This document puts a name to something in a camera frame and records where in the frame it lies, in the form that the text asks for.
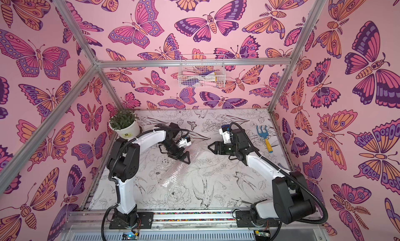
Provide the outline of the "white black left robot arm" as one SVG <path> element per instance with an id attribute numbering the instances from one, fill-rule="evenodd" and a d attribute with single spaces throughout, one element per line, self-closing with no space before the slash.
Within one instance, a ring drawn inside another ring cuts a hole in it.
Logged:
<path id="1" fill-rule="evenodd" d="M 115 143 L 116 148 L 110 154 L 107 169 L 108 179 L 116 186 L 117 203 L 114 208 L 118 213 L 128 215 L 136 212 L 137 204 L 131 183 L 139 169 L 140 154 L 157 145 L 168 158 L 189 165 L 190 152 L 186 148 L 191 145 L 190 133 L 190 130 L 181 129 L 174 123 L 159 124 L 136 137 L 119 139 Z"/>

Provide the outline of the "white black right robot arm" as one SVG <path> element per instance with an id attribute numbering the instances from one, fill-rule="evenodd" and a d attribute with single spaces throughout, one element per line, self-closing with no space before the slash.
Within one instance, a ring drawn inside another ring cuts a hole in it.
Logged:
<path id="1" fill-rule="evenodd" d="M 272 199 L 251 205 L 253 221 L 274 218 L 290 224 L 316 212 L 316 202 L 305 189 L 305 178 L 299 172 L 283 169 L 266 157 L 250 141 L 245 130 L 224 125 L 219 129 L 222 141 L 208 145 L 216 155 L 225 155 L 257 171 L 272 186 Z"/>

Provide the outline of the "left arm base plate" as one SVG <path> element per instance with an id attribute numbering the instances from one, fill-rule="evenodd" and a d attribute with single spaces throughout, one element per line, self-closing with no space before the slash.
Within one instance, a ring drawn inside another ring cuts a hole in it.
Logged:
<path id="1" fill-rule="evenodd" d="M 112 215 L 110 230 L 150 229 L 153 224 L 153 212 L 134 212 L 122 214 L 118 211 Z"/>

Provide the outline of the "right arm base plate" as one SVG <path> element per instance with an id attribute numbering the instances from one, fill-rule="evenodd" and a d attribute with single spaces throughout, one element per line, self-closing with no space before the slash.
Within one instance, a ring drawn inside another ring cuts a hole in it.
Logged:
<path id="1" fill-rule="evenodd" d="M 232 217 L 236 220 L 238 227 L 261 228 L 278 227 L 279 221 L 274 218 L 263 219 L 256 215 L 252 210 L 234 209 Z"/>

